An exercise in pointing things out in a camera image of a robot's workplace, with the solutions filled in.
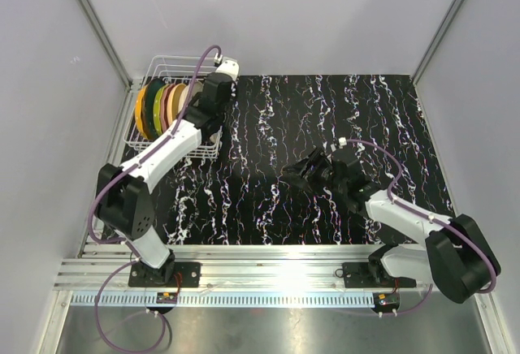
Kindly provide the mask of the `cream pink plate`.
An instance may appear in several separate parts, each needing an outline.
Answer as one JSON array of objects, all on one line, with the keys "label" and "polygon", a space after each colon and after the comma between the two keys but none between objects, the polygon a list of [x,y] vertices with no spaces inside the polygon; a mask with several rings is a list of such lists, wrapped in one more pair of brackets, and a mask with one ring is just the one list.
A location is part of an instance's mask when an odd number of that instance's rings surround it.
[{"label": "cream pink plate", "polygon": [[197,99],[200,97],[200,93],[202,90],[203,83],[199,80],[195,80],[193,83],[188,84],[186,97],[188,103],[197,101]]}]

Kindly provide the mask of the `beige bear print plate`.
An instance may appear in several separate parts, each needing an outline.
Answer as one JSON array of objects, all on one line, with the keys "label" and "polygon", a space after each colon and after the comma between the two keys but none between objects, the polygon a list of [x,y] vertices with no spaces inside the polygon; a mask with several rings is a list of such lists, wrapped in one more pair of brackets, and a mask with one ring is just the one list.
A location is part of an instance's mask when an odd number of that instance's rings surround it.
[{"label": "beige bear print plate", "polygon": [[184,107],[185,102],[187,101],[189,94],[189,85],[186,84],[182,93],[180,94],[180,100],[179,100],[179,110],[182,110]]}]

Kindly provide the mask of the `yellow cream plate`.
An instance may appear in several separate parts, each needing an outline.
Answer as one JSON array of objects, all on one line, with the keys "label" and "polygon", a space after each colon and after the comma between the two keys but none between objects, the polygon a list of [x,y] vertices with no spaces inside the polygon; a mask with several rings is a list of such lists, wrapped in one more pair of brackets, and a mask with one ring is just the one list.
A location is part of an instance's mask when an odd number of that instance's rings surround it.
[{"label": "yellow cream plate", "polygon": [[181,83],[181,84],[175,85],[169,92],[169,97],[168,97],[168,102],[167,102],[167,120],[168,120],[169,124],[172,124],[178,115],[180,97],[185,88],[186,88],[186,84]]}]

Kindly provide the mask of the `pink polka dot plate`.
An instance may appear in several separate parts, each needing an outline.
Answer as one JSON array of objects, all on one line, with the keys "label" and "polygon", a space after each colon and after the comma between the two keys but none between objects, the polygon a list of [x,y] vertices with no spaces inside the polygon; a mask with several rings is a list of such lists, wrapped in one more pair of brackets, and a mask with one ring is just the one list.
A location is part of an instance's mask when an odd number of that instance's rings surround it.
[{"label": "pink polka dot plate", "polygon": [[175,87],[174,84],[169,84],[163,90],[163,93],[162,93],[161,109],[160,109],[160,122],[161,122],[161,127],[162,127],[163,132],[165,132],[171,125],[170,116],[169,116],[169,114],[171,113],[170,106],[169,106],[169,103],[170,103],[169,98],[171,96],[171,91],[174,87]]}]

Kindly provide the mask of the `green polka dot plate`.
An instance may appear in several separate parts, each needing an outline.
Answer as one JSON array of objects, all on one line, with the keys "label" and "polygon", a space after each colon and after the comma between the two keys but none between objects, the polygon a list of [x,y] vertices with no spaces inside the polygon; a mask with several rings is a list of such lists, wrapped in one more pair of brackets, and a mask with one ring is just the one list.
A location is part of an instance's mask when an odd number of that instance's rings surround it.
[{"label": "green polka dot plate", "polygon": [[163,133],[163,128],[161,124],[161,104],[163,98],[163,92],[167,85],[163,85],[155,94],[154,98],[154,106],[153,106],[153,124],[154,130],[158,136],[161,136]]}]

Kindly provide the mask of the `teal glazed plate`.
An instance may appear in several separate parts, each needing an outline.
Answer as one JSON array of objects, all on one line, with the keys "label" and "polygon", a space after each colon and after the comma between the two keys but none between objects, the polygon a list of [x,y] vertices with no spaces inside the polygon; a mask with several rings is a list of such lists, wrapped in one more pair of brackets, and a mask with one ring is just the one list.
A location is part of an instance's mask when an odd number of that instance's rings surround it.
[{"label": "teal glazed plate", "polygon": [[143,100],[143,124],[147,133],[147,139],[154,141],[158,138],[158,133],[154,127],[154,101],[158,90],[164,85],[160,78],[153,78],[145,88],[145,96]]}]

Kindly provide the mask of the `orange polka dot plate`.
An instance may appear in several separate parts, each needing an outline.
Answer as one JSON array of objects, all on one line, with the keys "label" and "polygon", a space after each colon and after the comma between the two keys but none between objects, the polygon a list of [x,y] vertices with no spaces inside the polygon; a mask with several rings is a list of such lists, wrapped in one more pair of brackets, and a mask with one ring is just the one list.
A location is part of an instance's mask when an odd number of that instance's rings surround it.
[{"label": "orange polka dot plate", "polygon": [[134,120],[135,120],[135,124],[136,124],[136,129],[138,130],[140,135],[144,139],[148,140],[150,138],[150,134],[147,131],[145,121],[144,121],[144,116],[143,116],[143,101],[144,101],[144,97],[145,97],[145,90],[146,90],[146,87],[144,86],[139,90],[139,92],[137,94],[136,105],[135,105],[135,110],[134,110]]}]

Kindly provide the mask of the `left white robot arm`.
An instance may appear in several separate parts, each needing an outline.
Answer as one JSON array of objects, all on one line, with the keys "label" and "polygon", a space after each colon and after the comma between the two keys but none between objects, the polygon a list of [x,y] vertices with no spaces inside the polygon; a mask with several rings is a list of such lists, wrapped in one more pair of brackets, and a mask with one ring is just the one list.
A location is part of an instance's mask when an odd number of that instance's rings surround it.
[{"label": "left white robot arm", "polygon": [[194,83],[173,125],[151,146],[120,166],[106,164],[98,173],[97,195],[89,213],[120,235],[134,254],[131,264],[145,271],[144,281],[158,287],[175,282],[175,254],[154,229],[152,193],[177,162],[197,149],[223,124],[236,72],[218,69],[193,94]]}]

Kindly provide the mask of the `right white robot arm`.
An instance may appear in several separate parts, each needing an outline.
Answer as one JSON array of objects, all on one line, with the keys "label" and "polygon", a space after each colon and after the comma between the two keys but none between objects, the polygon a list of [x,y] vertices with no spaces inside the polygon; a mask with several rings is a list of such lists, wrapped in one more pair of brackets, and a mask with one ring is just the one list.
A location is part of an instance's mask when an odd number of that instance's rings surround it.
[{"label": "right white robot arm", "polygon": [[343,269],[344,278],[360,273],[377,287],[425,283],[454,303],[492,291],[501,266],[477,222],[468,215],[436,214],[395,196],[365,174],[356,158],[335,160],[317,147],[282,170],[287,182],[307,194],[330,192],[351,214],[385,224],[416,243],[385,244],[361,269]]}]

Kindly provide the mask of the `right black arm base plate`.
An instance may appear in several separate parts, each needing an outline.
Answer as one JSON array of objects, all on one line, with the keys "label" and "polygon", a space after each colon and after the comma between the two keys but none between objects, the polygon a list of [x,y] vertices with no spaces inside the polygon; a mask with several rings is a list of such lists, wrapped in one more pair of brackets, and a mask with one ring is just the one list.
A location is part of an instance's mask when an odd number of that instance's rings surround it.
[{"label": "right black arm base plate", "polygon": [[412,278],[393,278],[380,262],[344,262],[341,278],[346,288],[414,288],[417,283]]}]

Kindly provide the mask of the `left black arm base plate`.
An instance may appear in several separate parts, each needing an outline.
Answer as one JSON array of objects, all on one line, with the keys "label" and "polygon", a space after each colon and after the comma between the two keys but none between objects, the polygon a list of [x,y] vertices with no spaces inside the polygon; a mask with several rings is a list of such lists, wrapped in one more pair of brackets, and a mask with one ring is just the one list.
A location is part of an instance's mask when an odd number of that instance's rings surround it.
[{"label": "left black arm base plate", "polygon": [[128,279],[130,287],[178,287],[198,288],[202,264],[194,261],[169,262],[159,269],[144,263],[131,268]]}]

